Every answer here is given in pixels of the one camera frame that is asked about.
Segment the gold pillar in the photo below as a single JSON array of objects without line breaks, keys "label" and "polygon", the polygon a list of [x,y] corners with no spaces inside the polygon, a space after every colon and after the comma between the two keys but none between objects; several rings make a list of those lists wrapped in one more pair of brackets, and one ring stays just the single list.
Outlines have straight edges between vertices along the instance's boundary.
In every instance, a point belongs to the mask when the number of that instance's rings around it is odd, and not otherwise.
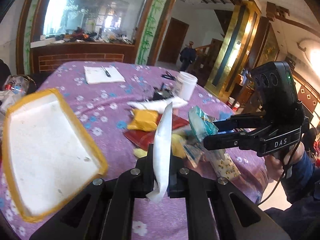
[{"label": "gold pillar", "polygon": [[227,98],[235,77],[242,71],[247,61],[260,20],[261,11],[253,0],[236,5],[232,18],[204,87],[218,97]]}]

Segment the white foam tray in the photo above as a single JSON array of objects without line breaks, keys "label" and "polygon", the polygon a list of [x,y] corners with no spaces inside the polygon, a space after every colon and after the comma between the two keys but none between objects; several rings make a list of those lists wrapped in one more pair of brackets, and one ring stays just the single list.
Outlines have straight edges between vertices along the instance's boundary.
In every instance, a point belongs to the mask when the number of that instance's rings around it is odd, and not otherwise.
[{"label": "white foam tray", "polygon": [[25,221],[41,220],[73,198],[107,163],[57,90],[24,98],[5,120],[4,166]]}]

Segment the person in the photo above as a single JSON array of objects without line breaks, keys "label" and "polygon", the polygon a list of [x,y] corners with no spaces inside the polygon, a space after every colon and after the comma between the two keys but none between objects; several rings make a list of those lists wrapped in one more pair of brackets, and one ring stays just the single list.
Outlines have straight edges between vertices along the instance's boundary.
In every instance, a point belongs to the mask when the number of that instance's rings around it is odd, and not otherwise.
[{"label": "person", "polygon": [[[285,157],[288,162],[292,152]],[[264,157],[268,175],[279,180],[282,163],[272,155]],[[292,157],[292,175],[281,178],[281,184],[292,206],[286,210],[270,208],[269,215],[292,240],[319,239],[320,236],[320,169],[308,157],[301,142]]]},{"label": "person", "polygon": [[316,153],[315,148],[313,147],[313,144],[316,140],[316,136],[320,133],[320,125],[317,126],[317,128],[310,128],[302,137],[301,141],[304,145],[304,149],[308,153],[309,157],[310,154]]},{"label": "person", "polygon": [[193,42],[189,42],[189,46],[180,52],[180,61],[182,62],[180,71],[186,71],[189,65],[196,60],[196,50],[192,47]]}]

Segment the purple tablecloth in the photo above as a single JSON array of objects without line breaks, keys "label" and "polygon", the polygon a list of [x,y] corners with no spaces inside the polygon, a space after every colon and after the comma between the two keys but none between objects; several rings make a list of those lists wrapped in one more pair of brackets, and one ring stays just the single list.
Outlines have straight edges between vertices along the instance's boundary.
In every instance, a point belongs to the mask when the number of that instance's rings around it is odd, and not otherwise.
[{"label": "purple tablecloth", "polygon": [[[115,66],[126,82],[88,85],[85,81],[84,66]],[[41,90],[56,87],[63,94],[75,115],[105,155],[109,170],[106,180],[117,178],[122,172],[135,166],[134,145],[123,135],[130,122],[128,101],[141,100],[152,93],[151,86],[159,87],[162,82],[174,85],[174,81],[161,78],[165,69],[160,67],[137,66],[123,63],[68,62],[63,64],[42,85]],[[207,114],[218,118],[220,112],[230,112],[224,103],[197,86],[189,104],[179,109],[178,115],[188,119],[188,109],[198,105]],[[264,160],[253,151],[238,148],[227,149],[241,176],[233,183],[252,201],[260,201],[268,179]],[[215,178],[209,163],[200,162],[197,171],[204,177]],[[22,239],[29,239],[45,221],[30,224],[23,222],[11,200],[7,182],[0,171],[0,209]],[[184,199],[169,199],[159,204],[146,199],[135,200],[132,239],[187,239],[187,217]]]}]

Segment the yellow tape edge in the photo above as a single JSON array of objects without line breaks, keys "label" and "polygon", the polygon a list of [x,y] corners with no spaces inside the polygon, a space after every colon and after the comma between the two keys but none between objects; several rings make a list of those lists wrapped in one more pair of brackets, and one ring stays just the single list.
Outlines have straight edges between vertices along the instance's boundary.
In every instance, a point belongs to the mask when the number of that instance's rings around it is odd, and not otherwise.
[{"label": "yellow tape edge", "polygon": [[[34,101],[36,99],[39,99],[41,97],[54,94],[62,108],[62,110],[66,113],[70,121],[73,123],[73,125],[78,129],[80,132],[80,136],[83,137],[83,139],[87,142],[88,146],[91,148],[93,155],[97,158],[97,160],[100,163],[100,169],[98,171],[98,174],[94,175],[92,178],[90,178],[81,189],[79,189],[76,193],[74,193],[69,198],[62,201],[59,205],[55,206],[51,210],[44,212],[38,216],[29,216],[26,212],[26,209],[24,208],[22,201],[20,199],[20,195],[18,193],[15,180],[13,178],[13,173],[11,170],[10,160],[9,160],[9,125],[10,125],[10,115],[18,110],[23,105]],[[104,158],[101,150],[98,148],[92,137],[87,133],[86,129],[82,126],[81,122],[78,120],[78,118],[73,113],[72,109],[68,105],[68,103],[63,99],[63,96],[59,93],[57,89],[46,89],[40,92],[36,92],[33,94],[30,94],[28,96],[23,97],[21,100],[19,100],[15,105],[11,106],[6,113],[5,120],[4,120],[4,130],[3,130],[3,143],[2,143],[2,161],[3,161],[3,167],[4,167],[4,173],[6,175],[8,188],[11,193],[11,199],[14,201],[22,219],[25,222],[29,223],[36,223],[43,220],[46,216],[55,213],[59,211],[61,208],[63,208],[71,199],[73,199],[76,195],[78,195],[87,185],[100,175],[105,175],[108,170],[108,164],[106,159]]]}]

